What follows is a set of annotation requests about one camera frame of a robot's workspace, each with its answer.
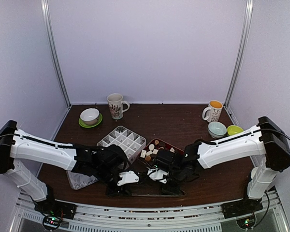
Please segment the metal serving tongs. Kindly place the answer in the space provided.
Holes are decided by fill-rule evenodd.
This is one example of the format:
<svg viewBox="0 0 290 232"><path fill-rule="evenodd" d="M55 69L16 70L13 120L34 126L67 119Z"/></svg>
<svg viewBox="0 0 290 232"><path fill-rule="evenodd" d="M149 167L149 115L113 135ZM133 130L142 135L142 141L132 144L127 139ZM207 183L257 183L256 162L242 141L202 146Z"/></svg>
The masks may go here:
<svg viewBox="0 0 290 232"><path fill-rule="evenodd" d="M160 197L162 196L161 191L158 189L132 189L131 195L134 197Z"/></svg>

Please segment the white divided tin box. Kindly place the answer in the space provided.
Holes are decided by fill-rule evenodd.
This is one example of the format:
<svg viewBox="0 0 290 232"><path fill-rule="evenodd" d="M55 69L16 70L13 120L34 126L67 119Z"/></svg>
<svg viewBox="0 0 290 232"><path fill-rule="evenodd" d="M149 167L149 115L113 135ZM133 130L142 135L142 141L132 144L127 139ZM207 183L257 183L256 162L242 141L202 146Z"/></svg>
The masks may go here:
<svg viewBox="0 0 290 232"><path fill-rule="evenodd" d="M146 139L123 126L118 126L97 143L97 146L103 147L110 145L121 147L128 160L134 163L145 148Z"/></svg>

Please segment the red chocolate tray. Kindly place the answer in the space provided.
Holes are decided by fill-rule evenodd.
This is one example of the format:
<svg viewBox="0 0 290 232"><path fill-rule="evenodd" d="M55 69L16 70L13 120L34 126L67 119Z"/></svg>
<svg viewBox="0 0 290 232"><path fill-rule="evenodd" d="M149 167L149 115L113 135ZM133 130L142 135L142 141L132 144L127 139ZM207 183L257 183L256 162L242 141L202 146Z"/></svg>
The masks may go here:
<svg viewBox="0 0 290 232"><path fill-rule="evenodd" d="M156 138L141 150L138 161L147 167L169 166L176 161L179 162L183 153L184 151L176 146Z"/></svg>

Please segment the bunny print tin lid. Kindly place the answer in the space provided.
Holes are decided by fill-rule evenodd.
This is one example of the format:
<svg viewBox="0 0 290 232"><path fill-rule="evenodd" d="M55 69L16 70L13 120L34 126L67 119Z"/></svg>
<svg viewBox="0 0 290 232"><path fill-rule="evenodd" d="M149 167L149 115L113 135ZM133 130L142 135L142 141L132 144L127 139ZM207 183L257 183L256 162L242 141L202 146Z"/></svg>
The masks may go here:
<svg viewBox="0 0 290 232"><path fill-rule="evenodd" d="M98 179L95 176L87 176L84 174L73 173L71 171L66 171L67 178L70 184L70 187L73 190L79 190L85 188L91 184L98 182Z"/></svg>

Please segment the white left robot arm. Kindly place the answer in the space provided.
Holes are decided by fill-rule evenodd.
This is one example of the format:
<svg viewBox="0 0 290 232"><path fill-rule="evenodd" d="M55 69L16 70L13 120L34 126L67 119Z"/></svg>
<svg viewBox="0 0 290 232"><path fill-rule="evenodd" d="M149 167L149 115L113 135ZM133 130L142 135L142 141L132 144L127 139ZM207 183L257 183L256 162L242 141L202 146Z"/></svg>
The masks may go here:
<svg viewBox="0 0 290 232"><path fill-rule="evenodd" d="M0 129L0 174L11 177L18 188L50 215L60 210L52 188L33 176L21 159L94 176L118 194L127 194L124 186L140 180L134 169L120 169L120 165L131 166L131 162L117 145L104 147L57 143L32 136L17 128L17 122L10 120Z"/></svg>

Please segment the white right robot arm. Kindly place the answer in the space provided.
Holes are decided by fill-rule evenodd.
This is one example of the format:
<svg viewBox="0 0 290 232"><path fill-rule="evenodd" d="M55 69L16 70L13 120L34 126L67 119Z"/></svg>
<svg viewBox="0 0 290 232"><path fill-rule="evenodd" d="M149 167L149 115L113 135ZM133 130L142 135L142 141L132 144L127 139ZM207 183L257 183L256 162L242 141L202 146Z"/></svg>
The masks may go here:
<svg viewBox="0 0 290 232"><path fill-rule="evenodd" d="M168 187L178 186L196 173L221 163L244 157L263 155L252 169L246 193L238 203L241 213L249 213L279 172L290 167L290 138L270 118L263 116L258 124L236 135L214 141L198 139L187 145L183 154L160 149L147 176Z"/></svg>

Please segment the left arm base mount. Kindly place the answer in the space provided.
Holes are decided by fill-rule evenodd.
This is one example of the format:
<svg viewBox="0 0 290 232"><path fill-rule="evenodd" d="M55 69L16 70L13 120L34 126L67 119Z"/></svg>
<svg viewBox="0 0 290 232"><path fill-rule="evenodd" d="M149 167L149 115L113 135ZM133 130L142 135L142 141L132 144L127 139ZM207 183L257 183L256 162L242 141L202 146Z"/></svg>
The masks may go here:
<svg viewBox="0 0 290 232"><path fill-rule="evenodd" d="M47 231L57 230L64 219L74 219L77 206L72 203L54 201L52 203L33 202L35 211L42 214L42 226Z"/></svg>

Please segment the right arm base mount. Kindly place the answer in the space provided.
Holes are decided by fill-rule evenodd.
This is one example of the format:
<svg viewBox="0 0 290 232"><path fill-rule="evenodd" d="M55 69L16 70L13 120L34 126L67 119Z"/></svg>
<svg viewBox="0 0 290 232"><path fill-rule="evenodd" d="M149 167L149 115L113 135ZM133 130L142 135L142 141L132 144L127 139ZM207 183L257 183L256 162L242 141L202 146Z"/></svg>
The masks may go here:
<svg viewBox="0 0 290 232"><path fill-rule="evenodd" d="M256 211L262 210L263 205L258 201L239 200L221 205L225 219L235 218L239 228L252 229L257 224Z"/></svg>

